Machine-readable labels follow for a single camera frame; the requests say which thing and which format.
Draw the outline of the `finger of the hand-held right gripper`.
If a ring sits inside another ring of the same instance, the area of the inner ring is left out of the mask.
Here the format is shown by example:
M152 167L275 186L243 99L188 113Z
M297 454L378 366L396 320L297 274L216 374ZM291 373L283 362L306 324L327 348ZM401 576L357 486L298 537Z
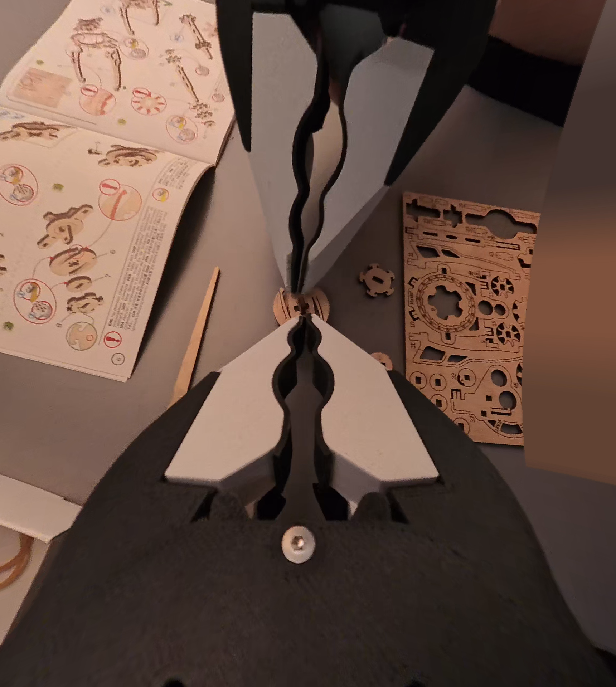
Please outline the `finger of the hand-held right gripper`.
M324 198L302 291L326 275L391 185L385 178L433 54L433 48L397 37L352 71L343 104L344 162Z
M287 290L300 290L301 213L309 191L301 125L315 98L318 61L289 14L253 13L250 163Z

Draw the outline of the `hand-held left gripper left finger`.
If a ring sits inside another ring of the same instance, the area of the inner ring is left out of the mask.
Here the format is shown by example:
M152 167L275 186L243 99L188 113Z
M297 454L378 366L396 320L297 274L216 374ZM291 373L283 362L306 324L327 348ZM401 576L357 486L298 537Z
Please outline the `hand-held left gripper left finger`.
M293 453L287 398L308 318L281 325L224 366L164 473L173 484L232 493L260 520L287 520Z

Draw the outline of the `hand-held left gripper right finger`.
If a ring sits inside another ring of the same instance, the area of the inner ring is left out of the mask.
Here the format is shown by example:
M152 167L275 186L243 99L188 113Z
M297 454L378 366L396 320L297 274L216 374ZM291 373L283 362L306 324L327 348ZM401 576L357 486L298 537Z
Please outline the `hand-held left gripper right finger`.
M314 315L306 321L315 419L315 495L329 520L346 520L370 493L439 478L385 366Z

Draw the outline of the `wooden model assembly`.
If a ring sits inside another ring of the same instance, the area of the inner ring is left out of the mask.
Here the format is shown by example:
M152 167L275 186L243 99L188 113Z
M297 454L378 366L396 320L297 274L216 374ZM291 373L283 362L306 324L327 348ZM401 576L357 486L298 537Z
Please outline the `wooden model assembly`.
M302 314L315 315L327 321L330 313L329 300L320 288L296 294L281 288L273 301L273 315L279 326Z

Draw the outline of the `person's right forearm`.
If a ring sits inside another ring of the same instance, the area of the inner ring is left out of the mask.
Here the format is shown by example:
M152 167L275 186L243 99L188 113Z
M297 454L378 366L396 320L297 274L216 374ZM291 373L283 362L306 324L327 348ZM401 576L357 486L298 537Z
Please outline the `person's right forearm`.
M527 53L581 66L605 1L499 1L490 36Z

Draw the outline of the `laser-cut wooden parts sheet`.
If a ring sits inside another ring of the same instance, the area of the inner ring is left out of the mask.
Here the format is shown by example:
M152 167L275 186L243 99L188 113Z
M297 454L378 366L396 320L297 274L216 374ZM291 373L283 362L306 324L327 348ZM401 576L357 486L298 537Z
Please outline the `laser-cut wooden parts sheet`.
M475 442L524 446L523 356L540 216L405 193L406 377Z

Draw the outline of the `thin wooden stick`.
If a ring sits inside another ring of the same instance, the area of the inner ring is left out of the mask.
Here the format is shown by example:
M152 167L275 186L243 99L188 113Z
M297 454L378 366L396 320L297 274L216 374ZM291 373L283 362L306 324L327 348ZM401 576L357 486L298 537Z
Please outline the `thin wooden stick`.
M199 314L194 324L194 329L186 348L179 372L176 377L173 394L168 403L168 408L177 403L189 391L194 380L194 372L199 359L200 348L203 343L205 331L208 325L209 314L212 309L217 286L220 278L220 267L216 266L212 271L208 288L205 292Z

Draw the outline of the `small notched wooden gear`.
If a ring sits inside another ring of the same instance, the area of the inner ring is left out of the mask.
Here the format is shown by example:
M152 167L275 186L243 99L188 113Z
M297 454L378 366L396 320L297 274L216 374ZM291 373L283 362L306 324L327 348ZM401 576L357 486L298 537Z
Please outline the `small notched wooden gear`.
M378 263L370 264L359 274L359 282L370 297L391 296L394 293L394 280L394 272L382 268Z

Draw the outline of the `illustrated instruction booklet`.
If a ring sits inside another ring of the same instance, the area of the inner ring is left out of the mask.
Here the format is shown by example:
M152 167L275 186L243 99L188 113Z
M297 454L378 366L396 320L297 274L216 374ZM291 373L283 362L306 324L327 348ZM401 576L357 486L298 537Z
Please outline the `illustrated instruction booklet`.
M209 1L71 1L0 86L0 353L131 377L233 125Z

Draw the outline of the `white cardboard box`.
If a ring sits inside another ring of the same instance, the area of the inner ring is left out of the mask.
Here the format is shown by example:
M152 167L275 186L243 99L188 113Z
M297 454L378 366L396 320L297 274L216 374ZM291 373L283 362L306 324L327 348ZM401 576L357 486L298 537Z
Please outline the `white cardboard box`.
M0 526L34 539L32 578L24 599L37 577L50 543L71 527L80 509L79 505L61 496L0 475Z

